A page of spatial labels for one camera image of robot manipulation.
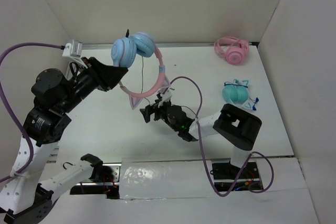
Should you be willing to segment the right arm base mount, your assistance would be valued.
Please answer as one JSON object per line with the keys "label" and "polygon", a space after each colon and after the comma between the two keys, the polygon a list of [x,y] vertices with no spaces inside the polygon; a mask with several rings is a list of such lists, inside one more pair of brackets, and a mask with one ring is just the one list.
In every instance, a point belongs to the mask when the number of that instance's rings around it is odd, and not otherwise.
{"label": "right arm base mount", "polygon": [[[221,192],[227,192],[240,168],[231,165],[229,162],[212,163],[212,169],[209,172],[213,178],[216,189]],[[260,173],[256,162],[249,162],[239,176],[233,191],[262,190],[264,187],[261,182]]]}

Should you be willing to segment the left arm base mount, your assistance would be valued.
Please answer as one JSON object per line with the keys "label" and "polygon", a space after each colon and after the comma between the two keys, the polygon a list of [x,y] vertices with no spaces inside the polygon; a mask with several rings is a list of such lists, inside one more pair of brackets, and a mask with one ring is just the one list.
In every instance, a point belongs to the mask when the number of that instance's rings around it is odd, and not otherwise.
{"label": "left arm base mount", "polygon": [[70,190],[70,195],[100,195],[106,199],[120,199],[121,163],[105,163],[99,177],[84,180]]}

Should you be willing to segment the blue pink cat-ear headphones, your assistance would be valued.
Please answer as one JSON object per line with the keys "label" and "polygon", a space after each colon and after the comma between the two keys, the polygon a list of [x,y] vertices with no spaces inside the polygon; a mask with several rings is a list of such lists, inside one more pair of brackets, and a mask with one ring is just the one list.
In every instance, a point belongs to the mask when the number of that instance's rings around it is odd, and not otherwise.
{"label": "blue pink cat-ear headphones", "polygon": [[134,110],[143,99],[152,96],[160,89],[170,87],[170,82],[165,73],[163,56],[156,46],[153,37],[145,32],[137,32],[129,37],[116,40],[111,48],[111,58],[115,67],[130,68],[136,56],[150,58],[155,55],[159,61],[159,74],[154,86],[143,93],[130,91],[122,82],[119,82],[120,89],[129,96],[130,106]]}

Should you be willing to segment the white sheet over base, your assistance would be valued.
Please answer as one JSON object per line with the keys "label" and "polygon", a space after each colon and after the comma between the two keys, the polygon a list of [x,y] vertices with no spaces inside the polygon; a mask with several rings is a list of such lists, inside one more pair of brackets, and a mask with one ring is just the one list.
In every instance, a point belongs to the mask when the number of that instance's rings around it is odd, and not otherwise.
{"label": "white sheet over base", "polygon": [[121,199],[206,198],[215,195],[202,161],[124,162]]}

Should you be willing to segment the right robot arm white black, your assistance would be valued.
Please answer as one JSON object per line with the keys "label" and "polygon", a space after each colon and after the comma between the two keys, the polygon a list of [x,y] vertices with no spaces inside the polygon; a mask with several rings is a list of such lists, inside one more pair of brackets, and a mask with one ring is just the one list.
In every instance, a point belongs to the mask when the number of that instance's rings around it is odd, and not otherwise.
{"label": "right robot arm white black", "polygon": [[147,105],[140,109],[146,123],[162,120],[177,135],[187,142],[197,142],[200,137],[221,135],[233,144],[229,172],[235,178],[242,177],[247,172],[246,159],[250,155],[259,130],[261,119],[232,104],[224,104],[222,109],[205,118],[190,118],[179,105],[170,101]]}

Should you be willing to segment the teal white cat-ear headphones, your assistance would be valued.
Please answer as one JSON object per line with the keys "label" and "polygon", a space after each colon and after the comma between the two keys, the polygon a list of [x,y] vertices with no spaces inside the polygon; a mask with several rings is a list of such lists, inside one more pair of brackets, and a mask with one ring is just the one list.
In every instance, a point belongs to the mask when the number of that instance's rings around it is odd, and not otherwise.
{"label": "teal white cat-ear headphones", "polygon": [[232,82],[224,82],[222,89],[223,99],[238,108],[256,111],[258,98],[252,99],[249,95],[249,81],[234,79]]}

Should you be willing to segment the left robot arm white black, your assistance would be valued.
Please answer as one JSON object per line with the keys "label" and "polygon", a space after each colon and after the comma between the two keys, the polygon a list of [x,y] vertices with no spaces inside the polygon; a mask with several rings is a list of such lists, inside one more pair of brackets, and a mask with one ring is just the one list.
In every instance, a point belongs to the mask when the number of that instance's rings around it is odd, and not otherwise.
{"label": "left robot arm white black", "polygon": [[91,57],[71,79],[58,69],[42,71],[32,87],[34,107],[28,113],[25,133],[9,180],[1,191],[1,213],[6,223],[39,223],[59,197],[77,183],[99,181],[103,162],[86,154],[67,170],[41,180],[45,165],[70,124],[68,113],[94,90],[112,90],[127,73],[125,67],[107,66]]}

